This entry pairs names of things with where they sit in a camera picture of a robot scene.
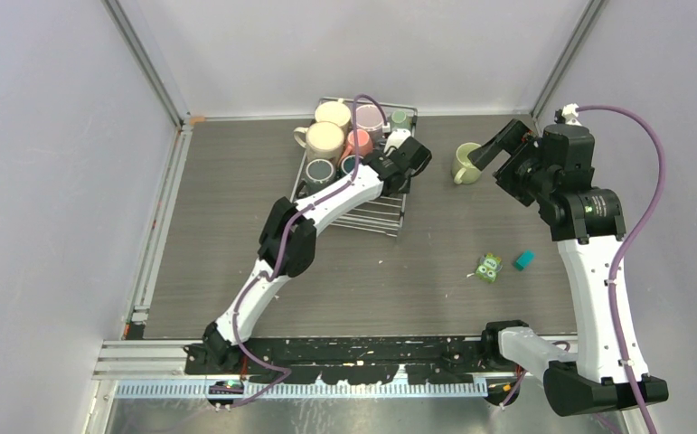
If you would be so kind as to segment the dark teal mug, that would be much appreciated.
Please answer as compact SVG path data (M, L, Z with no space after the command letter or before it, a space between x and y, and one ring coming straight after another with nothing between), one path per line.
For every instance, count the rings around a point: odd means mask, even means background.
M362 158L356 155L349 155L343 158L339 165L339 175L342 178L350 179L353 176L354 168L360 165Z

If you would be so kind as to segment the light green mug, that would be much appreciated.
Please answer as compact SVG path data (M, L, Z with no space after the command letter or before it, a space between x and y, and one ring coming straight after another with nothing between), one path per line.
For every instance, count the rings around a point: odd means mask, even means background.
M475 142L466 142L457 147L451 167L455 184L474 184L479 180L482 171L470 161L469 154L480 147L481 145Z

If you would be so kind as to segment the dark grey mug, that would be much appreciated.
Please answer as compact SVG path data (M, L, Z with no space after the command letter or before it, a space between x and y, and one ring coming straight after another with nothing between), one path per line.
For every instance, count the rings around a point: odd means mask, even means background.
M335 180L335 168L331 161L314 159L310 161L296 188L296 198L304 198L318 193Z

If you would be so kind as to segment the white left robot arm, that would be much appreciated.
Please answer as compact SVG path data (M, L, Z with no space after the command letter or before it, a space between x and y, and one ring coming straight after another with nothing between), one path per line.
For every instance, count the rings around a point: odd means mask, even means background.
M404 190L432 159L415 137L391 151L374 150L354 161L353 171L299 201L283 197L271 208L259 237L258 258L230 307L203 333L207 362L218 373L234 373L260 316L278 291L303 274L316 256L324 229L357 206Z

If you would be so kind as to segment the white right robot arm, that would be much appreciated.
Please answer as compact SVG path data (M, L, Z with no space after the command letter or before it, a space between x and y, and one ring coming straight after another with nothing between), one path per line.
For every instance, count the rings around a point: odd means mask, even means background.
M521 320L490 322L481 359L493 371L520 367L540 380L561 416L630 410L666 401L667 382L640 352L618 251L626 242L621 202L592 183L595 139L586 127L552 124L540 136L520 120L507 123L469 155L483 169L505 152L499 187L523 205L537 204L570 281L577 327L574 353L539 337Z

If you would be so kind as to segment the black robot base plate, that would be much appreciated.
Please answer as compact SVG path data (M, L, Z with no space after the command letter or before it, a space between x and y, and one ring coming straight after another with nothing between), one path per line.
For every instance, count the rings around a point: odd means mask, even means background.
M289 369L285 384L388 384L402 373L413 385L460 384L472 373L518 372L515 363L473 336L252 338L245 347L213 338L188 344L185 371L231 375L269 384Z

